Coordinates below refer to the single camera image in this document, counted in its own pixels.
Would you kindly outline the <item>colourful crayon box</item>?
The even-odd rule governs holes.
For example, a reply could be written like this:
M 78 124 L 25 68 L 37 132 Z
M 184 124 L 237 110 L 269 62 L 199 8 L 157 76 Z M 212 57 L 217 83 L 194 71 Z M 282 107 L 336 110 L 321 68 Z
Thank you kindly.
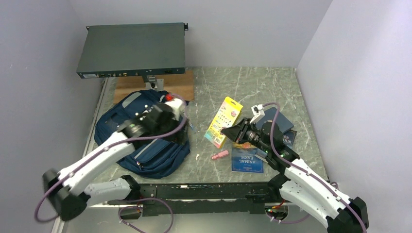
M 230 97 L 226 97 L 208 127 L 205 138 L 220 149 L 226 136 L 221 133 L 224 128 L 234 126 L 240 116 L 243 106 Z

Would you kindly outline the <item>navy blue student backpack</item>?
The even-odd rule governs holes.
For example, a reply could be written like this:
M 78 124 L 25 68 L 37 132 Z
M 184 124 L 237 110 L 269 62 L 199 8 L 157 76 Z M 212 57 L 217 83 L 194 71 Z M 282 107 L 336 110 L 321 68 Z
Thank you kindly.
M 124 121 L 133 119 L 135 113 L 145 110 L 145 105 L 152 106 L 165 102 L 167 91 L 141 90 L 126 96 L 119 103 L 105 112 L 95 125 L 94 140 L 101 145 Z M 188 126 L 176 134 L 182 140 L 168 141 L 164 138 L 151 141 L 137 141 L 138 148 L 117 163 L 146 178 L 161 179 L 177 170 L 190 153 Z

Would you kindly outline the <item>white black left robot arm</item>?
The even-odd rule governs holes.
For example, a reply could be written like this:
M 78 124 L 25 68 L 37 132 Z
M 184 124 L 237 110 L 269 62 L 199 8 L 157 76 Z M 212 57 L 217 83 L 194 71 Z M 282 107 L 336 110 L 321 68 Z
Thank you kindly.
M 104 183 L 93 183 L 93 180 L 150 140 L 181 141 L 186 110 L 184 100 L 173 99 L 154 104 L 124 121 L 106 141 L 79 161 L 60 171 L 47 170 L 42 175 L 41 201 L 48 200 L 62 221 L 70 221 L 87 207 L 105 201 L 135 203 L 140 196 L 140 186 L 130 175 Z

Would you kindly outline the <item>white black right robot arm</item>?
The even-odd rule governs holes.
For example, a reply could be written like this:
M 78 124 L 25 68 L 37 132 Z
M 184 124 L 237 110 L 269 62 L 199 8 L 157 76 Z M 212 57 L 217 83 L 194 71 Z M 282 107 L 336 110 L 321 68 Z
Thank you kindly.
M 283 142 L 276 123 L 258 128 L 250 118 L 221 130 L 231 141 L 250 143 L 267 153 L 268 165 L 279 172 L 268 182 L 273 201 L 292 202 L 317 219 L 329 233 L 365 233 L 369 227 L 366 203 L 351 198 L 316 174 L 300 156 Z

